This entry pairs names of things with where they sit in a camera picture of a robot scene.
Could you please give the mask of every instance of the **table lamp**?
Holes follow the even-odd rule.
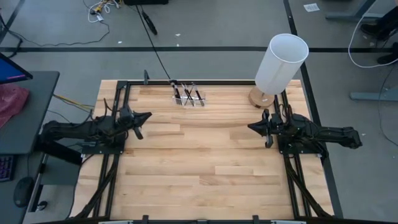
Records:
[[[250,91],[249,101],[256,108],[267,108],[274,95],[282,93],[309,53],[303,39],[292,34],[273,37],[255,78],[256,86]]]

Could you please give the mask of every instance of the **keyboard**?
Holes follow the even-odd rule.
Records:
[[[13,155],[0,155],[0,182],[12,180],[16,158]]]

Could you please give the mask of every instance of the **lamp base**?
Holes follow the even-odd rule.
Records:
[[[265,109],[273,104],[274,95],[267,95],[257,87],[254,87],[249,93],[249,101],[256,108]]]

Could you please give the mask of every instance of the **wooden table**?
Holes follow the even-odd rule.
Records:
[[[103,98],[112,105],[116,83],[102,81],[95,115],[104,114]],[[264,138],[247,127],[261,120],[262,114],[248,100],[252,86],[199,88],[206,93],[204,108],[176,106],[169,86],[131,88],[132,110],[153,115],[142,127],[143,140],[130,133],[126,141],[111,219],[140,220],[143,215],[151,220],[251,220],[252,215],[266,220],[293,219],[277,143],[266,149]],[[292,80],[286,92],[294,113],[308,116],[300,81]],[[102,157],[93,156],[81,168],[71,216],[95,192]],[[308,190],[333,214],[320,159],[314,154],[300,158]],[[298,189],[296,192],[304,215],[301,195]]]

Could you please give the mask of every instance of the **monitor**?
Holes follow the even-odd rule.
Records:
[[[0,54],[0,84],[32,79],[33,76],[5,55]]]

